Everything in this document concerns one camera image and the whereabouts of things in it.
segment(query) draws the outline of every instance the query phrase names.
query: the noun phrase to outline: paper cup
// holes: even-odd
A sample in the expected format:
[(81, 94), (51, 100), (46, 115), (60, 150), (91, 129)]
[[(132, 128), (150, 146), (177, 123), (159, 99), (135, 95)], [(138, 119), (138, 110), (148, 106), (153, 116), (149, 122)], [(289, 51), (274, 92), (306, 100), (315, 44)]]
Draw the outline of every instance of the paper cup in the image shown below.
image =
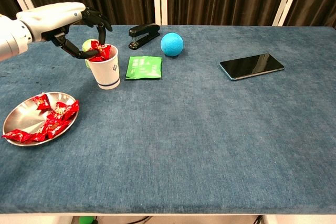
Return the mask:
[(118, 49), (115, 46), (111, 46), (109, 60), (101, 62), (86, 60), (86, 63), (101, 89), (114, 89), (119, 85)]

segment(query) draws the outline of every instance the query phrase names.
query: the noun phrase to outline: red candy wrapper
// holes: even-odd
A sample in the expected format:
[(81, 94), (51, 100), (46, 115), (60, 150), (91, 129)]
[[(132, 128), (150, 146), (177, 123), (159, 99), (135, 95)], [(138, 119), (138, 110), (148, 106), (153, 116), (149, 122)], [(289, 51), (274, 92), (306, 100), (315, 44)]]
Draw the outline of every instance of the red candy wrapper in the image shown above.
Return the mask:
[(56, 103), (56, 108), (49, 115), (47, 119), (67, 121), (79, 110), (79, 102), (75, 101), (72, 105), (66, 105), (62, 102)]
[[(35, 98), (40, 99), (44, 95), (45, 94), (38, 95)], [(69, 119), (78, 110), (78, 101), (75, 101), (72, 105), (66, 105), (65, 103), (57, 102), (55, 110), (53, 110), (47, 116), (47, 121), (34, 134), (15, 129), (6, 133), (2, 137), (25, 144), (31, 144), (32, 142), (43, 142), (48, 138), (53, 138), (62, 132), (66, 127), (68, 127), (68, 125), (71, 123)]]
[(34, 142), (43, 142), (46, 139), (47, 133), (46, 132), (36, 132), (31, 135), (30, 141)]
[(39, 94), (33, 97), (32, 101), (36, 103), (37, 110), (45, 110), (45, 109), (51, 108), (47, 94), (43, 94), (43, 93)]
[(60, 120), (48, 120), (44, 124), (44, 132), (47, 132), (48, 138), (53, 138), (62, 132), (71, 121), (60, 121)]
[(2, 137), (5, 137), (9, 140), (14, 140), (20, 143), (24, 143), (25, 141), (28, 141), (32, 135), (28, 132), (21, 131), (18, 129), (12, 130), (10, 132), (7, 132), (5, 135), (2, 135)]
[(99, 53), (96, 54), (96, 56), (94, 56), (89, 61), (97, 62), (97, 61), (105, 61), (105, 60), (110, 59), (111, 45), (101, 45), (99, 44), (98, 41), (92, 40), (91, 49), (96, 49), (99, 51)]

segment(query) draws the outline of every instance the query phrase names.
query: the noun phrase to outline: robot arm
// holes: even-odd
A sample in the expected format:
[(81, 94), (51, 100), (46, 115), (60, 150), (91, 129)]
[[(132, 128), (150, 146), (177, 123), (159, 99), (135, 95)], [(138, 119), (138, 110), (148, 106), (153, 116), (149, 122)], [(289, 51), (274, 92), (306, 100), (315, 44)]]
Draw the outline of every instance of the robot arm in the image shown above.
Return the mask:
[(107, 18), (99, 11), (76, 2), (45, 5), (19, 12), (16, 17), (11, 20), (0, 15), (0, 61), (27, 51), (29, 43), (39, 41), (52, 41), (73, 57), (88, 59), (98, 51), (80, 51), (66, 39), (70, 25), (80, 20), (90, 27), (97, 25), (101, 44), (105, 43), (106, 29), (112, 31)]

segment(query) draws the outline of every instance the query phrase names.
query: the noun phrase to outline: stainless steel plate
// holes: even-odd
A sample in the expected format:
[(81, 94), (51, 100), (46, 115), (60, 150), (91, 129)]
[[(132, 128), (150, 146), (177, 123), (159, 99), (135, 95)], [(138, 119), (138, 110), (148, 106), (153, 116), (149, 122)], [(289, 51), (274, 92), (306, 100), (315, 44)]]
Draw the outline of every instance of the stainless steel plate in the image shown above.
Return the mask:
[[(55, 109), (57, 102), (63, 102), (67, 105), (71, 105), (75, 102), (75, 99), (68, 95), (61, 92), (49, 92), (46, 93), (48, 95), (48, 99), (50, 102), (50, 106), (52, 109)], [(6, 134), (9, 131), (14, 129), (19, 129), (22, 131), (26, 131), (28, 133), (36, 132), (42, 124), (47, 119), (47, 115), (51, 113), (51, 110), (36, 110), (37, 105), (35, 102), (32, 101), (32, 98), (27, 99), (26, 101), (19, 104), (15, 109), (11, 111), (11, 113), (7, 116), (4, 126), (2, 128), (3, 134)], [(36, 142), (32, 144), (22, 144), (17, 141), (12, 141), (7, 139), (8, 142), (11, 144), (28, 147), (28, 146), (35, 146), (47, 143), (59, 136), (61, 136), (64, 132), (66, 132), (74, 123), (78, 115), (78, 112), (72, 117), (71, 123), (68, 127), (66, 127), (62, 132), (51, 139), (47, 139), (43, 142)]]

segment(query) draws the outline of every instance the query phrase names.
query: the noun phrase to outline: phone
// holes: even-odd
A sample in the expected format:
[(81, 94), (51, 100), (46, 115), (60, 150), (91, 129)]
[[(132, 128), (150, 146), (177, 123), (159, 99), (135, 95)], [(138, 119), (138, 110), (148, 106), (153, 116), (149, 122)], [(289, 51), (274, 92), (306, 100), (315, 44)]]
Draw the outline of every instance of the phone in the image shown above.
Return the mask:
[(270, 54), (222, 61), (219, 65), (231, 81), (284, 69), (284, 66)]

